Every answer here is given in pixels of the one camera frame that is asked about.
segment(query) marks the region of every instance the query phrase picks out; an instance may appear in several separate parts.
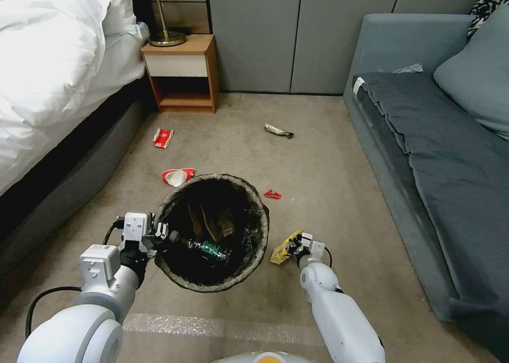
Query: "bed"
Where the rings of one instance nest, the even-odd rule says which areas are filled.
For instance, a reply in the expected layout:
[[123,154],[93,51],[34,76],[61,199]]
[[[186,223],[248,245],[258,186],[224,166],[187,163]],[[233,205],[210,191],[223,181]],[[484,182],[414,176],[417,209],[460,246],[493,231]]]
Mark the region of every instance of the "bed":
[[104,186],[153,104],[140,19],[150,0],[0,0],[0,276]]

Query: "dark gray blanket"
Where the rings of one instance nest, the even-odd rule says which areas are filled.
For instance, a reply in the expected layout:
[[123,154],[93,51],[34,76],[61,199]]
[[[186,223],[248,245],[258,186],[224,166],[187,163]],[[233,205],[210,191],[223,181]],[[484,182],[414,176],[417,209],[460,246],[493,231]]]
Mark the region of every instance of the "dark gray blanket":
[[509,142],[482,127],[427,74],[360,76],[407,155],[435,226],[459,296],[451,299],[452,313],[458,319],[495,315],[507,336]]

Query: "patterned pillow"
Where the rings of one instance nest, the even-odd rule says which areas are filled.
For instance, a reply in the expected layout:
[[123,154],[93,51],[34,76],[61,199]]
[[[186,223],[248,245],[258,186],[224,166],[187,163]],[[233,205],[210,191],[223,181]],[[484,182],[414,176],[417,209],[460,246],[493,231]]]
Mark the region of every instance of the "patterned pillow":
[[501,4],[509,5],[509,0],[479,0],[474,4],[469,14],[476,15],[476,17],[472,20],[468,27],[468,39],[472,38],[477,29],[481,27],[481,25]]

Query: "gray pillow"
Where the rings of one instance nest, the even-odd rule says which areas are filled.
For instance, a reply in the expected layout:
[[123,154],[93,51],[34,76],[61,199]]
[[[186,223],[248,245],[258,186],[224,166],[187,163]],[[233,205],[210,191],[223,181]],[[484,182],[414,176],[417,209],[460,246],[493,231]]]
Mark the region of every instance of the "gray pillow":
[[433,74],[461,108],[509,140],[509,6],[501,5],[457,55]]

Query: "nightstand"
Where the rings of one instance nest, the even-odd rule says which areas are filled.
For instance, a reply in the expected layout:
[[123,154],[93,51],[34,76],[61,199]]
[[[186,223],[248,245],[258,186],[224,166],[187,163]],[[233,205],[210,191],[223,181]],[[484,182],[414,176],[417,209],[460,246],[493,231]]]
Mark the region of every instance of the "nightstand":
[[216,111],[219,102],[216,44],[212,34],[195,34],[182,45],[142,48],[159,112]]

